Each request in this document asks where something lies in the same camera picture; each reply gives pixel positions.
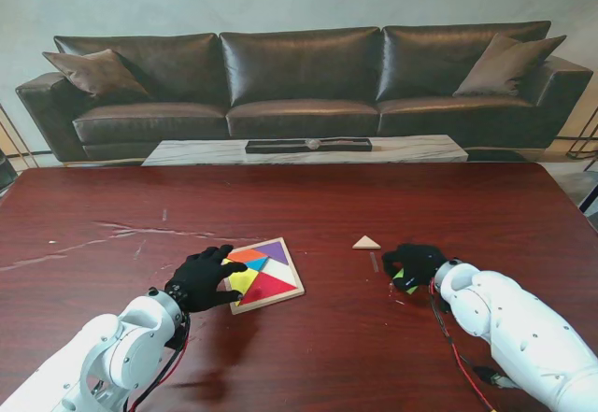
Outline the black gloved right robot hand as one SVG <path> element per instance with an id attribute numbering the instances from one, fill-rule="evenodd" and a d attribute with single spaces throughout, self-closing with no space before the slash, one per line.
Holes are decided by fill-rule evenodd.
<path id="1" fill-rule="evenodd" d="M 398 291 L 412 293 L 428 286 L 439 268 L 449 261 L 442 251 L 431 245 L 404 243 L 382 255 L 384 272 Z"/>

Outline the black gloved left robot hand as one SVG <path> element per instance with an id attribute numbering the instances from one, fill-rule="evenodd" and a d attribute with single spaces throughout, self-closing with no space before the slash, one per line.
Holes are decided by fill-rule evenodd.
<path id="1" fill-rule="evenodd" d="M 244 263 L 224 263 L 233 250 L 231 245 L 209 247 L 187 257 L 165 283 L 164 291 L 184 313 L 197 313 L 215 306 L 240 301 L 240 291 L 219 291 L 219 285 L 231 275 L 248 270 Z"/>

